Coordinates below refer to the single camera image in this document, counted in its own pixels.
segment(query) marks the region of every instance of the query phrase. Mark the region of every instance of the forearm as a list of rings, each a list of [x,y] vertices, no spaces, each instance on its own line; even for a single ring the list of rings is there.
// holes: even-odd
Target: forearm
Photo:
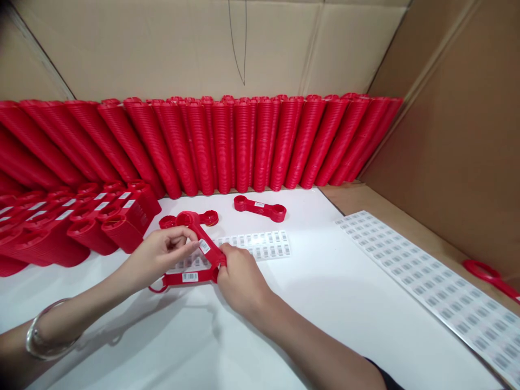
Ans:
[[[386,389],[364,357],[318,329],[272,294],[251,319],[277,343],[318,389]]]

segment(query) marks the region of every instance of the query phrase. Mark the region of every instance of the red plastic stack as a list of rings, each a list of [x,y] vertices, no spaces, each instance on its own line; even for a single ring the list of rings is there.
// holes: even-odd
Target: red plastic stack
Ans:
[[[269,171],[269,147],[272,136],[274,102],[269,98],[259,98],[258,119],[255,140],[255,171],[253,175],[253,188],[256,192],[265,190]]]
[[[218,186],[217,156],[215,154],[215,132],[213,130],[213,120],[211,119],[211,107],[213,107],[213,98],[211,96],[202,97],[202,105],[204,106],[204,116],[206,117],[206,127],[210,136],[211,148],[211,166],[213,168],[213,185],[215,189]]]
[[[317,186],[327,185],[327,182],[340,164],[341,158],[345,154],[345,151],[347,150],[369,103],[370,101],[368,99],[356,98],[348,105],[343,119],[341,120],[340,128],[337,131],[337,136],[330,147],[316,180],[314,181],[314,184]]]
[[[94,172],[83,154],[79,153],[70,141],[46,117],[41,110],[40,104],[42,104],[40,100],[22,100],[19,103],[19,107],[40,126],[87,180],[100,181],[99,176]]]
[[[49,168],[42,164],[13,135],[0,125],[0,166],[23,186],[47,190],[63,185]]]
[[[271,189],[279,191],[285,180],[285,174],[289,167],[291,138],[294,123],[297,119],[298,100],[291,97],[282,102],[280,120],[278,124],[278,135],[276,137],[275,152],[271,169]]]
[[[303,171],[303,177],[300,182],[303,188],[307,190],[312,188],[314,179],[316,179],[318,175],[318,171],[336,135],[337,128],[340,125],[341,118],[343,118],[348,104],[349,100],[339,99],[338,97],[333,97],[327,102],[320,129],[314,140],[305,170]]]
[[[78,123],[101,148],[124,181],[139,178],[139,174],[98,112],[97,102],[68,100],[65,106]]]
[[[169,197],[172,199],[180,198],[182,192],[179,181],[152,107],[142,102],[127,102],[126,107],[152,157],[155,167],[162,177],[162,182]]]
[[[97,107],[97,111],[132,160],[135,168],[139,171],[139,175],[146,183],[150,184],[155,197],[157,199],[162,198],[165,191],[161,180],[123,108],[114,103],[104,103]]]
[[[395,98],[390,99],[390,103],[388,104],[388,108],[386,109],[386,112],[384,113],[383,117],[381,118],[381,121],[378,124],[377,129],[374,132],[374,135],[370,139],[370,142],[365,147],[363,152],[361,153],[361,156],[357,160],[357,162],[354,164],[353,168],[349,171],[346,177],[346,181],[352,182],[356,177],[358,177],[359,172],[361,172],[361,169],[363,168],[363,165],[368,161],[372,153],[375,152],[378,145],[383,140],[383,137],[385,136],[386,132],[390,128],[390,125],[392,124],[395,116],[397,115],[397,112],[401,108],[402,105],[402,99],[401,98]]]
[[[195,196],[198,193],[197,181],[180,109],[171,101],[160,103],[159,115],[162,119],[162,131],[168,142],[173,163],[178,169],[184,192],[188,196]]]
[[[85,157],[101,180],[108,181],[121,178],[110,161],[108,161],[103,152],[85,130],[83,130],[62,102],[41,102],[40,107],[52,124],[69,140],[74,148]]]
[[[214,102],[211,107],[215,136],[215,155],[218,168],[218,191],[229,193],[231,189],[231,151],[229,149],[229,114],[225,102]]]
[[[0,102],[0,122],[65,183],[76,188],[86,181],[81,172],[17,103]]]
[[[339,186],[343,183],[348,172],[358,161],[358,158],[361,157],[361,153],[368,145],[370,137],[374,134],[389,103],[390,99],[387,97],[375,97],[372,99],[359,124],[359,129],[356,131],[353,141],[341,159],[339,167],[332,175],[329,184]]]
[[[213,183],[210,138],[204,118],[204,106],[200,102],[192,102],[187,104],[186,109],[193,142],[197,145],[195,157],[199,170],[200,188],[204,195],[209,196],[213,194],[215,185]]]
[[[327,102],[318,96],[307,99],[303,106],[294,153],[285,179],[285,186],[288,189],[295,189],[300,182],[326,104]]]
[[[249,152],[251,141],[251,105],[248,102],[235,103],[235,142],[237,191],[247,192],[249,186]]]

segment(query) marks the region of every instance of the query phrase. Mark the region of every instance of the right hand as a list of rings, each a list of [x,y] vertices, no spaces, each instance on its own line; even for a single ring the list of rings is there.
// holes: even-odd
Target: right hand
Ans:
[[[274,293],[247,249],[224,243],[220,250],[226,255],[227,266],[220,267],[219,289],[229,306],[251,321]]]

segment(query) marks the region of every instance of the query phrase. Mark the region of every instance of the barcode sticker sheet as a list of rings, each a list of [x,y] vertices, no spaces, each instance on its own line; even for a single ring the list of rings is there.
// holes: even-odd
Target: barcode sticker sheet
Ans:
[[[367,211],[335,224],[520,390],[520,318]]]
[[[195,251],[195,253],[188,256],[187,259],[177,263],[175,268],[169,270],[167,274],[184,274],[209,269],[210,264],[203,254],[209,250],[209,246],[204,240],[201,241],[200,251]],[[285,230],[221,237],[213,240],[213,242],[216,246],[221,246],[223,243],[229,243],[233,246],[247,249],[256,261],[291,256],[289,236]]]

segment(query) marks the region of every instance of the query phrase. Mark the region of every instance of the red dumbbell-shaped handle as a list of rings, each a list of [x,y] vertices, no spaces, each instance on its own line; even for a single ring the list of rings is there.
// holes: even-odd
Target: red dumbbell-shaped handle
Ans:
[[[287,209],[282,205],[268,205],[250,200],[243,195],[235,197],[235,210],[249,211],[271,218],[274,222],[283,222]]]

